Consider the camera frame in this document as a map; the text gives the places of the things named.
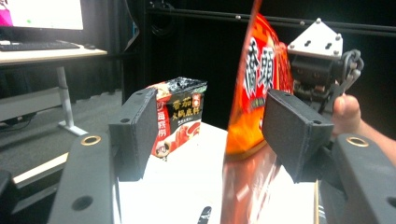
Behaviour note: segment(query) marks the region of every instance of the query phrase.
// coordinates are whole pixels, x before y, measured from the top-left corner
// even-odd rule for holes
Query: white mounting bracket
[[[343,55],[343,38],[318,18],[288,45],[288,53],[338,60]]]

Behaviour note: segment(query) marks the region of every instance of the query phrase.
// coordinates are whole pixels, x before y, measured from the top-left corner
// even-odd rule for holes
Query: computer monitor
[[[0,38],[54,30],[83,30],[80,0],[0,0]]]

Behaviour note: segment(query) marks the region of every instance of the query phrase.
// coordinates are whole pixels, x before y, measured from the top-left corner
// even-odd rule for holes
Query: monitor screen
[[[0,0],[0,27],[82,30],[80,0]]]

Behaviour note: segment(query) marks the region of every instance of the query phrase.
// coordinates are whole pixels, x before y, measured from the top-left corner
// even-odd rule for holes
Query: keyboard
[[[79,49],[79,46],[69,42],[58,42],[58,41],[0,44],[0,51],[48,50],[48,49]]]

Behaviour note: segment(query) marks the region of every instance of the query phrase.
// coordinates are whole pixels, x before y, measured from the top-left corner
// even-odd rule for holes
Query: red snack bag
[[[292,93],[286,46],[260,14],[251,11],[235,83],[223,166],[221,223],[254,223],[268,201],[266,189],[275,176],[276,154],[262,136],[269,89]]]
[[[177,77],[154,84],[158,136],[151,154],[166,161],[168,155],[199,133],[206,81]]]

